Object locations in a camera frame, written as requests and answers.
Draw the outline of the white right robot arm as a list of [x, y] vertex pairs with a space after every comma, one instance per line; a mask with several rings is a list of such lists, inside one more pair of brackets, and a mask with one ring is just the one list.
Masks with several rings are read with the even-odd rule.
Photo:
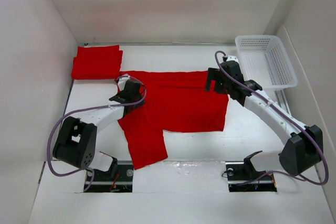
[[319, 162], [327, 167], [321, 129], [294, 119], [274, 103], [256, 81], [245, 80], [238, 62], [227, 61], [219, 64], [218, 69], [209, 68], [206, 91], [212, 83], [215, 92], [228, 94], [256, 114], [282, 141], [284, 147], [280, 151], [259, 151], [251, 156], [250, 162], [256, 171], [282, 169], [291, 176], [298, 176]]

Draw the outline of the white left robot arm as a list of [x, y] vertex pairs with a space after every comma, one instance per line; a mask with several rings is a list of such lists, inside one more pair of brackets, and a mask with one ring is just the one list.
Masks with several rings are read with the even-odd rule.
[[[136, 78], [129, 78], [118, 86], [119, 92], [105, 105], [70, 111], [53, 126], [47, 140], [47, 164], [51, 173], [65, 177], [82, 170], [89, 170], [96, 151], [97, 135], [113, 122], [122, 119], [144, 104], [145, 85]], [[76, 170], [58, 173], [51, 160], [55, 158]]]

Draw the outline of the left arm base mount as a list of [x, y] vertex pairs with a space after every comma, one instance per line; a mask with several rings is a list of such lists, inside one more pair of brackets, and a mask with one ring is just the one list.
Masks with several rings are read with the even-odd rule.
[[85, 193], [131, 193], [134, 166], [131, 161], [113, 161], [110, 169], [103, 172], [94, 169], [93, 182]]

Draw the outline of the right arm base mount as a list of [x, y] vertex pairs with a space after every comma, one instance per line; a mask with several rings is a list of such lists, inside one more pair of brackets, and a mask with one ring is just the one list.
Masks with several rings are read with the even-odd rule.
[[265, 175], [266, 171], [258, 172], [252, 165], [251, 158], [261, 153], [254, 152], [246, 156], [243, 161], [225, 162], [225, 171], [222, 177], [227, 179], [228, 190], [230, 193], [244, 192], [277, 192], [277, 187], [273, 174]]

